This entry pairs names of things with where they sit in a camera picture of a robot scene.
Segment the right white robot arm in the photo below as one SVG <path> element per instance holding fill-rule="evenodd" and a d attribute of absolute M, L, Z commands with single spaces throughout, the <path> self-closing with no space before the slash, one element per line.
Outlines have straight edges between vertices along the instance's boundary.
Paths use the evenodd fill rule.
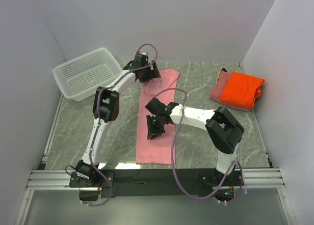
<path fill-rule="evenodd" d="M 146 116 L 148 140 L 165 134 L 165 127 L 170 124 L 183 124 L 206 130 L 218 150 L 215 173 L 217 183 L 227 185 L 232 180 L 232 170 L 229 166 L 235 163 L 237 147 L 244 128 L 228 109 L 219 107 L 215 110 L 203 110 L 185 107 L 175 102 L 165 105 L 157 98 L 153 98 L 145 108 L 150 113 Z"/>

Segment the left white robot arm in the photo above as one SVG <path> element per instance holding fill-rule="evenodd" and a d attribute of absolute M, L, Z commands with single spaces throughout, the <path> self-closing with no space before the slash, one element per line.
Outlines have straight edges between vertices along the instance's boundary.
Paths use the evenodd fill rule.
<path fill-rule="evenodd" d="M 137 51 L 134 59 L 127 63 L 122 73 L 112 83 L 96 89 L 92 133 L 85 153 L 76 165 L 76 172 L 86 186 L 91 187 L 101 181 L 101 176 L 97 172 L 100 152 L 112 122 L 118 117 L 120 95 L 136 81 L 146 83 L 156 78 L 160 78 L 156 61 L 149 62 L 147 52 Z"/>

